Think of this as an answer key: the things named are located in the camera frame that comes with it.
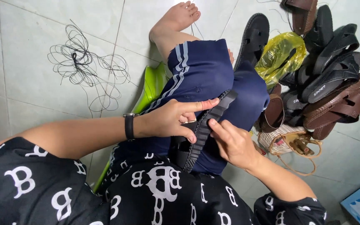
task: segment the toe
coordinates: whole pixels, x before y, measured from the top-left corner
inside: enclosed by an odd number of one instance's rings
[[[182,5],[182,7],[183,8],[187,8],[187,7],[189,7],[191,5],[191,1],[187,1],[186,3],[184,3],[183,5]]]
[[[192,10],[190,10],[190,15],[196,13],[198,11],[198,7],[194,7]]]
[[[192,10],[193,8],[195,8],[195,3],[192,3],[190,6],[187,7],[188,10]]]
[[[196,13],[192,14],[191,15],[191,18],[193,19],[193,21],[197,21],[201,16],[201,12],[200,11],[197,11]]]

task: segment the wicker bag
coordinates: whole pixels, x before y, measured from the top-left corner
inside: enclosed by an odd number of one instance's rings
[[[295,173],[297,173],[299,175],[309,176],[309,175],[312,175],[316,171],[316,164],[312,159],[316,158],[320,154],[322,154],[322,142],[317,141],[317,140],[312,140],[313,144],[316,144],[319,146],[319,153],[316,155],[307,156],[307,155],[299,154],[295,149],[293,149],[290,146],[290,144],[286,138],[287,135],[306,134],[306,133],[307,133],[307,130],[302,126],[292,127],[287,124],[283,124],[279,129],[277,129],[273,132],[270,132],[270,133],[259,132],[258,142],[264,148],[266,148],[271,154],[276,155],[284,163],[284,165],[287,168],[289,168],[290,170],[294,171]],[[298,154],[302,157],[308,158],[313,164],[313,167],[314,167],[313,171],[306,174],[306,173],[301,173],[301,172],[293,170],[293,168],[291,168],[287,163],[285,163],[280,156],[280,155],[282,155],[284,153],[288,153],[288,152],[295,152],[296,154]]]

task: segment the bare foot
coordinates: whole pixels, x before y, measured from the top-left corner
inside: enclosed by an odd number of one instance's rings
[[[172,6],[163,17],[154,25],[150,31],[150,39],[153,42],[154,32],[160,28],[166,27],[174,31],[182,31],[197,21],[201,16],[198,7],[190,1],[186,3],[178,3]]]
[[[229,51],[229,57],[230,57],[230,62],[231,64],[234,63],[234,57],[233,57],[233,53],[230,51],[230,49],[227,49]]]

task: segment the fingernail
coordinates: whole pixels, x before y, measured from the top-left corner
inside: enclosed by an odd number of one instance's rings
[[[219,103],[219,99],[218,99],[218,98],[211,99],[211,100],[209,100],[209,101],[210,101],[210,103],[211,103],[212,105]]]

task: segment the green plastic stool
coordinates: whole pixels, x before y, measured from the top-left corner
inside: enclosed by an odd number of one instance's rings
[[[156,100],[169,79],[166,76],[166,71],[163,62],[160,62],[156,68],[150,66],[145,67],[144,73],[144,87],[136,106],[133,108],[132,113],[141,113],[145,107]],[[104,180],[105,174],[109,168],[109,160],[106,163],[104,171],[99,177],[94,186],[93,192],[96,193]]]

